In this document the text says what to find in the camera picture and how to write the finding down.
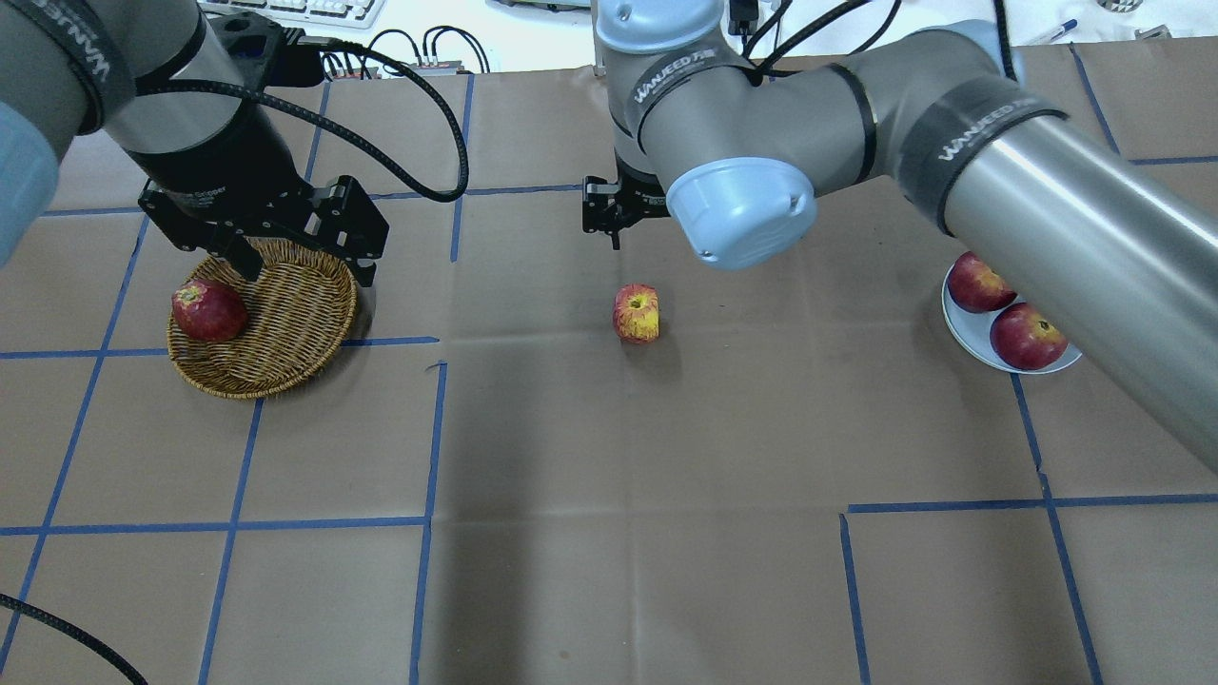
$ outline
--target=white plate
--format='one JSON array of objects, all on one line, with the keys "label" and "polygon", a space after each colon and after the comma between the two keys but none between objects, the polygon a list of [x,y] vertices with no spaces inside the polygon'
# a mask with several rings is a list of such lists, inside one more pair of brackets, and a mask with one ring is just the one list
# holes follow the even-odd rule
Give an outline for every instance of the white plate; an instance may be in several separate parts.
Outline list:
[{"label": "white plate", "polygon": [[[1012,305],[1023,302],[1023,297],[1016,297]],[[1046,366],[1045,368],[1037,371],[1022,371],[1017,369],[998,356],[994,347],[989,342],[989,329],[1004,310],[996,312],[982,312],[974,314],[972,312],[966,312],[960,308],[960,305],[951,299],[951,294],[948,291],[948,277],[943,277],[943,318],[948,322],[948,330],[951,332],[951,336],[960,342],[960,346],[968,351],[970,355],[977,357],[982,362],[1009,373],[1022,373],[1027,375],[1040,375],[1045,373],[1058,372],[1072,363],[1077,362],[1083,352],[1072,342],[1062,356],[1057,358],[1056,362]]]}]

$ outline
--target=brown basket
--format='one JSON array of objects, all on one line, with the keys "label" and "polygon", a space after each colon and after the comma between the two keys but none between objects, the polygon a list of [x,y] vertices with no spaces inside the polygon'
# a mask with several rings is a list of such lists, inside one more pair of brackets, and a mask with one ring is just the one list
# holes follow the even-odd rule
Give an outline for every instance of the brown basket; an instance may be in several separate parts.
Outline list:
[{"label": "brown basket", "polygon": [[186,336],[169,316],[169,361],[195,388],[252,400],[281,392],[317,373],[339,350],[356,317],[358,285],[342,261],[289,240],[250,240],[262,275],[241,278],[208,257],[190,278],[227,283],[241,294],[250,322],[233,340]]}]

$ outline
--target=keyboard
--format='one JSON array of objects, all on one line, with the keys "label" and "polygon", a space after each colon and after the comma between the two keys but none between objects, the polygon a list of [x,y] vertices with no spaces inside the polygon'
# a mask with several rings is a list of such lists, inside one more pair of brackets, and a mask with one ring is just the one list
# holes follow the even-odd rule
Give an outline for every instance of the keyboard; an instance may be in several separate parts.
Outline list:
[{"label": "keyboard", "polygon": [[199,0],[203,10],[252,10],[272,20],[312,22],[346,28],[370,28],[389,0]]}]

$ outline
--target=light blue joint cap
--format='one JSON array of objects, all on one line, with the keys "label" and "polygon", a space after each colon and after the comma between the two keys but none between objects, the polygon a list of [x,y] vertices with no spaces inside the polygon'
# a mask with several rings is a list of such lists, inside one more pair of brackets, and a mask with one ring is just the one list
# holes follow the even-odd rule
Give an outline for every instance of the light blue joint cap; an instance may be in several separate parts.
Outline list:
[{"label": "light blue joint cap", "polygon": [[669,213],[694,255],[742,269],[787,250],[816,221],[816,195],[804,172],[778,160],[733,157],[694,167],[672,183]]},{"label": "light blue joint cap", "polygon": [[597,34],[619,52],[652,55],[717,29],[722,15],[722,0],[600,0]]},{"label": "light blue joint cap", "polygon": [[0,267],[29,224],[46,211],[60,182],[60,160],[38,128],[0,102]]},{"label": "light blue joint cap", "polygon": [[[998,66],[999,73],[1002,73],[1002,52],[999,50],[998,24],[994,22],[988,22],[985,20],[965,20],[954,24],[927,27],[915,33],[921,33],[923,30],[950,30],[963,35],[980,46],[982,50],[985,50],[985,54],[988,54],[990,59],[994,60],[994,65]],[[1015,67],[1015,76],[1019,79],[1019,83],[1027,80],[1024,78],[1027,72],[1023,69],[1023,55],[1012,50],[1011,66]]]}]

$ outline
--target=wicker basket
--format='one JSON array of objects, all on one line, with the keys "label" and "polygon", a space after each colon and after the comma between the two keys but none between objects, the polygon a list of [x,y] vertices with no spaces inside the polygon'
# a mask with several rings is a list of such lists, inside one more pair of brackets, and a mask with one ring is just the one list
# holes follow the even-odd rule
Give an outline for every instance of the wicker basket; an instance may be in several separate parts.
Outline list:
[{"label": "wicker basket", "polygon": [[227,283],[241,294],[250,322],[233,340],[186,336],[169,316],[169,361],[186,383],[234,400],[292,388],[329,362],[356,317],[358,285],[342,261],[289,240],[250,240],[262,255],[255,283],[208,257],[190,278]]}]

